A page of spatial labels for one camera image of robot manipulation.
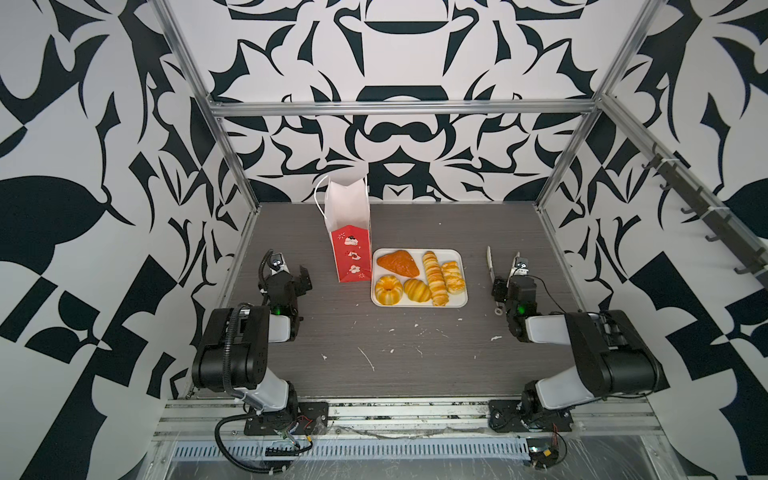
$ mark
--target white paper bag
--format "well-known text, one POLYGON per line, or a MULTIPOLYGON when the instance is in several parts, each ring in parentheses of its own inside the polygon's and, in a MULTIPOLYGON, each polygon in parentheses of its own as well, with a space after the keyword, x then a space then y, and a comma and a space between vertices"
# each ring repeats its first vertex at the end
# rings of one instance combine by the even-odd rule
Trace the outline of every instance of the white paper bag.
POLYGON ((333 245, 336 272, 339 282, 371 280, 371 206, 368 202, 368 185, 364 178, 351 185, 329 181, 326 190, 325 211, 317 201, 315 205, 326 219, 326 230, 333 245))

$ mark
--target black and white patterned wall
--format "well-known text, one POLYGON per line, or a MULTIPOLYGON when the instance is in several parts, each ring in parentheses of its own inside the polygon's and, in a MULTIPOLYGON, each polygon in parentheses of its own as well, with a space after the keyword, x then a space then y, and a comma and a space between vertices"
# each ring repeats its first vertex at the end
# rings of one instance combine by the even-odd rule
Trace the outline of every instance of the black and white patterned wall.
MULTIPOLYGON (((617 89, 763 238, 767 19, 761 0, 670 0, 617 89)), ((626 311, 664 364, 649 398, 677 451, 720 480, 768 475, 768 292, 646 162, 603 116, 547 205, 558 242, 588 307, 626 311)))
POLYGON ((578 117, 322 115, 224 127, 260 201, 311 202, 327 174, 344 184, 367 175, 371 201, 535 200, 578 117))
MULTIPOLYGON (((171 1, 221 102, 590 98, 642 3, 171 1)), ((326 173, 368 174, 386 202, 534 200, 576 117, 230 118, 226 129, 261 201, 305 201, 326 173)))
POLYGON ((145 0, 0 6, 3 478, 133 478, 248 214, 145 0))

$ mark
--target tray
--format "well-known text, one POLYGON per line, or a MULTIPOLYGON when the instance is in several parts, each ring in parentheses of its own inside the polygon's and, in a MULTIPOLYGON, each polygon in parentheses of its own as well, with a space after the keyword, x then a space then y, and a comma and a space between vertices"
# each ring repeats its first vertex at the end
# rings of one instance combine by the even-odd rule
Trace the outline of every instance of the tray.
POLYGON ((372 262, 372 270, 371 273, 373 275, 373 280, 371 280, 371 300, 373 303, 377 306, 384 306, 384 307, 391 307, 391 306, 409 306, 409 307, 417 307, 417 308, 460 308, 467 304, 467 300, 469 300, 469 295, 467 294, 467 290, 464 290, 461 293, 457 293, 455 295, 449 293, 448 294, 448 303, 444 306, 434 306, 432 305, 431 300, 427 300, 424 303, 414 302, 413 300, 409 299, 405 293, 403 293, 401 300, 397 303, 397 305, 382 305, 379 303, 379 301, 376 299, 376 282, 379 281, 379 278, 385 275, 394 275, 397 277, 397 280, 400 280, 400 283, 405 283, 406 280, 408 280, 410 277, 407 276, 401 276, 397 275, 396 273, 390 272, 383 266, 379 266, 376 263, 376 259, 381 257, 382 255, 387 255, 392 252, 396 252, 397 250, 405 250, 406 252, 411 254, 411 257, 413 257, 414 261, 416 262, 416 266, 419 267, 419 276, 414 277, 419 280, 421 280, 424 283, 427 283, 427 277, 424 274, 424 264, 422 263, 422 255, 424 253, 432 251, 437 256, 437 261, 440 265, 444 264, 445 262, 450 262, 451 260, 454 260, 458 262, 458 268, 462 271, 462 277, 464 277, 464 281, 466 282, 466 275, 464 274, 464 264, 462 263, 462 256, 458 254, 456 250, 447 250, 447 249, 439 249, 439 248, 379 248, 377 251, 373 252, 373 262, 372 262))

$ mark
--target gray wood table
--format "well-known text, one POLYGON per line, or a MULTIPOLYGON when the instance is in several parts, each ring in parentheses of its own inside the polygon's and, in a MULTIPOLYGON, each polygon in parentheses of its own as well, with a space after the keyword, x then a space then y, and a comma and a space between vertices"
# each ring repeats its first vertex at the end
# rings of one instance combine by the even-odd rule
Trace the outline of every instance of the gray wood table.
MULTIPOLYGON (((508 275, 520 251, 530 273, 546 281, 563 308, 576 310, 532 204, 377 204, 371 206, 371 224, 374 251, 457 250, 469 301, 459 309, 375 306, 370 282, 338 282, 330 239, 314 205, 264 204, 230 305, 261 303, 257 271, 270 248, 285 255, 293 273, 299 265, 309 269, 314 289, 299 298, 305 319, 299 335, 295 342, 270 344, 268 361, 299 396, 514 395, 525 383, 573 365, 569 347, 520 343, 493 313, 487 246, 497 274, 508 275)), ((537 300, 543 313, 558 309, 541 285, 537 300)))

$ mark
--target aluminum frame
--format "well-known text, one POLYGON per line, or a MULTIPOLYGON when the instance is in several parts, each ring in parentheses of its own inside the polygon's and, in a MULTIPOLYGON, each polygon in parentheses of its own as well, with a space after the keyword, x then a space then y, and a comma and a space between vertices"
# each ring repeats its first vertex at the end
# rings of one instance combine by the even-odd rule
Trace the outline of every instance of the aluminum frame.
POLYGON ((216 117, 269 117, 284 115, 375 115, 375 114, 509 114, 584 113, 594 100, 445 100, 445 101, 338 101, 338 102, 213 102, 216 117))
POLYGON ((571 293, 573 293, 574 300, 576 300, 576 306, 582 311, 588 311, 589 309, 587 308, 587 304, 584 301, 584 294, 581 292, 581 288, 574 278, 571 265, 565 259, 565 253, 563 253, 563 249, 560 248, 560 243, 558 242, 552 221, 549 219, 549 214, 540 208, 536 208, 536 213, 538 214, 539 220, 541 220, 541 225, 544 226, 544 232, 547 235, 547 240, 549 240, 549 244, 552 245, 554 256, 558 259, 558 265, 560 265, 560 269, 563 272, 565 282, 571 289, 571 293))
MULTIPOLYGON (((616 84, 623 78, 629 62, 637 54, 637 51, 640 50, 645 38, 648 36, 648 30, 650 30, 656 15, 666 4, 667 0, 646 0, 645 4, 643 4, 640 14, 634 20, 630 31, 627 33, 627 37, 621 44, 621 48, 619 48, 614 60, 611 62, 608 72, 592 96, 595 104, 597 104, 598 98, 608 92, 612 92, 616 84)), ((565 146, 565 150, 563 150, 563 153, 558 158, 557 163, 554 165, 554 170, 552 170, 544 188, 541 189, 541 193, 536 199, 536 204, 540 208, 546 207, 547 202, 551 199, 554 192, 557 191, 563 176, 576 158, 579 147, 587 139, 599 117, 600 110, 596 107, 581 119, 581 123, 571 135, 568 145, 565 146)))
POLYGON ((181 29, 176 23, 173 10, 170 8, 170 5, 168 5, 167 0, 150 0, 149 3, 152 5, 155 17, 157 17, 157 20, 160 22, 163 29, 165 41, 179 61, 181 73, 190 85, 192 95, 202 112, 203 119, 211 134, 214 136, 214 140, 219 145, 219 148, 221 148, 221 152, 224 155, 224 161, 227 162, 227 166, 230 168, 230 171, 235 178, 237 187, 243 194, 250 210, 255 212, 259 207, 259 201, 256 199, 256 195, 250 187, 250 182, 246 177, 245 171, 243 171, 243 164, 240 163, 240 157, 237 156, 237 153, 232 148, 227 132, 221 126, 221 120, 214 117, 214 114, 210 110, 208 91, 205 88, 203 79, 200 77, 200 73, 194 63, 192 54, 190 53, 189 48, 187 48, 187 43, 184 41, 181 29))
POLYGON ((616 128, 625 133, 637 149, 651 161, 649 167, 655 168, 689 207, 699 211, 700 219, 715 234, 707 239, 722 241, 746 268, 743 270, 736 267, 735 270, 751 273, 763 288, 768 289, 768 253, 765 253, 766 246, 763 241, 691 170, 672 155, 618 99, 609 94, 601 95, 598 98, 598 106, 616 124, 616 128), (657 154, 661 159, 654 159, 657 154), (668 167, 672 162, 674 168, 670 169, 668 167))
MULTIPOLYGON (((316 398, 306 402, 328 402, 329 418, 323 437, 370 438, 406 433, 444 437, 509 435, 526 438, 550 436, 550 432, 510 432, 488 429, 488 401, 519 399, 518 396, 436 398, 316 398)), ((214 426, 225 416, 242 413, 242 402, 233 399, 174 400, 166 404, 154 440, 210 439, 214 426)), ((572 410, 574 432, 579 435, 664 435, 646 399, 609 399, 572 410)), ((249 439, 243 434, 245 421, 227 423, 226 437, 249 439)), ((277 435, 267 438, 278 439, 277 435)))
POLYGON ((630 142, 649 160, 661 154, 662 158, 675 158, 664 145, 642 123, 611 94, 600 95, 600 108, 627 135, 630 142))

